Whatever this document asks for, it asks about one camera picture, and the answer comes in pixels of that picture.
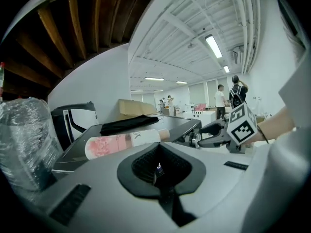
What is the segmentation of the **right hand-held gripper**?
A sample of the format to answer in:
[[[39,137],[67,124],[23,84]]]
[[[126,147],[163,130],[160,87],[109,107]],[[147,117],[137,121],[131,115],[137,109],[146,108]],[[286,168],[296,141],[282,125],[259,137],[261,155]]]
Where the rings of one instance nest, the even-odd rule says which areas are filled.
[[[217,136],[222,130],[224,136]],[[218,148],[226,145],[230,153],[242,153],[241,145],[254,136],[258,129],[255,115],[246,103],[242,103],[232,109],[224,119],[217,119],[207,124],[199,132],[213,136],[198,142],[202,148]]]

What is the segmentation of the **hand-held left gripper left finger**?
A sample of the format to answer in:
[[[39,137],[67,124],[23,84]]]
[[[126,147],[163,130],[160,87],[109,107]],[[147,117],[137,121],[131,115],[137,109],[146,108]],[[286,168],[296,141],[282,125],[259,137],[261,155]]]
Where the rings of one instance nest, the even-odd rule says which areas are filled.
[[[157,143],[138,146],[88,161],[45,190],[38,209],[60,233],[171,233],[178,229],[157,199],[138,198],[129,193],[118,176],[127,178],[131,165]]]

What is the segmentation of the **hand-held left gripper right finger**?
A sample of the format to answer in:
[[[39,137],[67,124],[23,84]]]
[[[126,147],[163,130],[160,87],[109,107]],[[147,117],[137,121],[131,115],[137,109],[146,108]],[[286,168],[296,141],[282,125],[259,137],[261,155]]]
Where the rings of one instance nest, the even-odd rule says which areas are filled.
[[[198,188],[179,197],[185,212],[195,216],[187,228],[240,228],[249,204],[244,179],[248,172],[229,167],[226,162],[251,166],[252,154],[226,153],[192,149],[174,143],[162,143],[164,147],[182,152],[203,164],[204,178]]]

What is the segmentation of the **person's right forearm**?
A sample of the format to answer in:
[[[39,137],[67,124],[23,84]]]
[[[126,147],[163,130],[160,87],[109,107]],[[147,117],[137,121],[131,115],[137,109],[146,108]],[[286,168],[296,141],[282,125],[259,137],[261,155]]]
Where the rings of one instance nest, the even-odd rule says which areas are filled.
[[[265,141],[277,139],[279,136],[290,132],[295,127],[294,121],[291,118],[288,109],[284,106],[274,116],[268,118],[257,124],[258,132],[244,142],[244,145],[249,145],[258,141]]]

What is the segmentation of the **long white counter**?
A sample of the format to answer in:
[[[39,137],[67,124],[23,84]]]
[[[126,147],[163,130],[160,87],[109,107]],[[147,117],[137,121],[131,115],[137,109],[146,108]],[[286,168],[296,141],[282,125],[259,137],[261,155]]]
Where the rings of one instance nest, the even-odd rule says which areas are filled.
[[[214,121],[216,119],[215,111],[187,111],[183,113],[184,118],[196,118],[199,120]]]

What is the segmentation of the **pink and white bottle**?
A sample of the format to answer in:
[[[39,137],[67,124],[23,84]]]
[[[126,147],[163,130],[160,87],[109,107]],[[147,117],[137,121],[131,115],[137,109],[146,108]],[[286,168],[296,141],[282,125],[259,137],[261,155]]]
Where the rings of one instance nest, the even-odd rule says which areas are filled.
[[[85,145],[85,155],[88,160],[111,155],[132,147],[161,142],[170,138],[167,129],[144,130],[110,136],[90,138]]]

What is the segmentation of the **person's white shirt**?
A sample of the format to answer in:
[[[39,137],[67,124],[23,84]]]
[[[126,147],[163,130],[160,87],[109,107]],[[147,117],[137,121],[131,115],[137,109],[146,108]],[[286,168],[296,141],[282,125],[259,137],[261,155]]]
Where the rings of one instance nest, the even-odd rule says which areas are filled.
[[[311,52],[279,93],[295,127],[269,146],[242,233],[311,233]]]

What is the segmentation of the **black cloth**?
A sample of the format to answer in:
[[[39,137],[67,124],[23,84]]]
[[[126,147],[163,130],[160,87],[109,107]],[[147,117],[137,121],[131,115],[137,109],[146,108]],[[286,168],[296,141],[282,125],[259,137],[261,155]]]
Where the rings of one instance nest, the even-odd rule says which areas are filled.
[[[159,122],[159,119],[156,116],[140,115],[129,119],[103,124],[100,134],[101,136],[113,135],[138,127],[148,126],[157,122]]]

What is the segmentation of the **white and black tall appliance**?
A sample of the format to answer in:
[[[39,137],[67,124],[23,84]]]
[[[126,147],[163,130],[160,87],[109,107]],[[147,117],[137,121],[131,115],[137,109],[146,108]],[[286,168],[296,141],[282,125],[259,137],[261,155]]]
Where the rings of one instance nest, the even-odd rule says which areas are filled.
[[[63,150],[66,150],[88,128],[99,124],[92,102],[58,107],[51,112],[51,116]]]

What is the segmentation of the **white air conditioner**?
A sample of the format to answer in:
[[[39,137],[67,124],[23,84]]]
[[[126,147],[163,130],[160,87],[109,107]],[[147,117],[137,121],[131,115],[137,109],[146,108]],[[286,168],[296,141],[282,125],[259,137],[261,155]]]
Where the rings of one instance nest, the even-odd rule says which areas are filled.
[[[242,65],[243,63],[243,55],[244,55],[244,47],[243,46],[236,46],[232,50],[233,60],[236,65]]]

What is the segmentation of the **large cardboard box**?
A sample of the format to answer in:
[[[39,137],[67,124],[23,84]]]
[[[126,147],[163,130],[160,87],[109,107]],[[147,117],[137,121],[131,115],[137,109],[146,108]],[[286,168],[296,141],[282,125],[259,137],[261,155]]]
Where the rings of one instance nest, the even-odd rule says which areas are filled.
[[[157,114],[154,105],[135,100],[122,100],[119,99],[120,114],[126,116],[140,116]]]

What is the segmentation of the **plastic-wrapped appliance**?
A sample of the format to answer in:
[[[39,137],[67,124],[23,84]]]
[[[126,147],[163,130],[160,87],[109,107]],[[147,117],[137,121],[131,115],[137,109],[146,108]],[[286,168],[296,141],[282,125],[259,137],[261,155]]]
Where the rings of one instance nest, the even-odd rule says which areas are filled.
[[[53,184],[52,168],[62,153],[45,101],[0,103],[0,169],[19,196],[35,201]]]

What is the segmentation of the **red-label water bottle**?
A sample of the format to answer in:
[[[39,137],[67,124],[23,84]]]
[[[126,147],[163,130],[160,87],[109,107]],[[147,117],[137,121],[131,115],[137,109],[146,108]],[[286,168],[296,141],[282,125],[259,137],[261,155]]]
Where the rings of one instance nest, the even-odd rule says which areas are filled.
[[[5,63],[0,63],[0,102],[2,102],[3,82],[4,82],[4,67]]]

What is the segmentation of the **dark wooden slat structure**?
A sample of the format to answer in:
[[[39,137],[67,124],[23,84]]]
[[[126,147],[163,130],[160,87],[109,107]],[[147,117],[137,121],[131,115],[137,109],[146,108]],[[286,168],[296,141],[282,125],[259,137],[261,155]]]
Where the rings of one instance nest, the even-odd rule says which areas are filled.
[[[0,45],[4,100],[48,94],[95,56],[130,42],[152,0],[47,0]]]

